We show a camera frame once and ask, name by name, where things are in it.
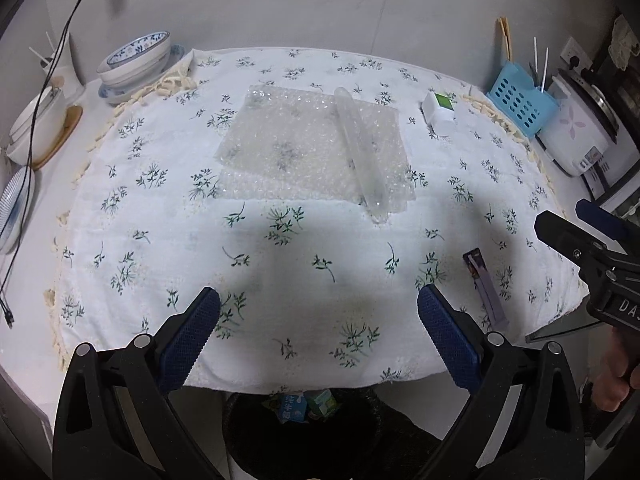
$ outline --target rice cooker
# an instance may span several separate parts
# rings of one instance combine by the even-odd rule
[[[616,143],[618,120],[602,92],[576,72],[560,70],[548,92],[560,111],[538,133],[538,140],[565,172],[579,176]]]

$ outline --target silver bolt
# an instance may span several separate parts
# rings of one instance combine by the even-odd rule
[[[500,346],[504,343],[504,338],[499,332],[489,332],[486,336],[486,340],[494,346]]]
[[[562,353],[560,343],[556,343],[555,341],[552,341],[546,347],[549,348],[549,351],[554,355],[560,355]]]
[[[144,348],[149,343],[151,343],[151,338],[147,334],[140,334],[133,340],[133,345],[136,348]]]
[[[78,345],[78,348],[76,348],[76,354],[82,357],[83,355],[87,355],[89,350],[91,350],[89,343],[82,343],[81,345]]]

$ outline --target white floral tablecloth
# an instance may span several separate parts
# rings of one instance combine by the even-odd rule
[[[196,90],[150,96],[119,117],[80,181],[60,248],[55,313],[63,351],[125,346],[183,311],[203,286],[223,302],[187,384],[268,393],[411,380],[444,370],[417,316],[435,282],[485,330],[462,254],[480,247],[521,338],[574,309],[574,266],[539,243],[558,212],[517,143],[460,98],[469,85],[385,59],[265,48],[194,53]],[[417,199],[374,225],[350,202],[231,200],[214,154],[249,86],[395,107]],[[429,130],[430,90],[455,103],[450,137]]]

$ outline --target wooden tray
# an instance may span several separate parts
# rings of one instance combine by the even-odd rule
[[[82,117],[82,107],[80,105],[73,105],[66,109],[65,124],[62,126],[62,130],[60,130],[56,142],[53,143],[47,155],[43,156],[40,160],[36,160],[31,163],[31,169],[33,171],[38,171],[42,168],[51,160],[51,157],[54,156],[60,148],[62,148],[62,145],[69,138],[73,130],[76,129],[76,126],[80,121],[80,117]]]

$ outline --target white stick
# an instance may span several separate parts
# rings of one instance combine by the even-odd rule
[[[536,39],[536,37],[533,37],[533,57],[535,62],[535,67],[536,67],[536,75],[538,74],[538,40]]]
[[[41,60],[43,60],[46,64],[49,64],[49,61],[47,60],[47,58],[42,57],[40,54],[38,54],[35,50],[33,50],[31,47],[29,47],[29,50],[31,50],[36,56],[38,56]]]
[[[542,85],[540,86],[540,91],[545,91],[545,81],[546,81],[546,64],[549,61],[549,47],[546,48],[545,54],[545,71],[542,73]]]
[[[47,35],[47,39],[49,40],[49,45],[51,47],[51,50],[53,52],[55,52],[56,51],[56,46],[53,44],[53,41],[51,41],[51,38],[49,37],[49,32],[45,30],[44,33]]]

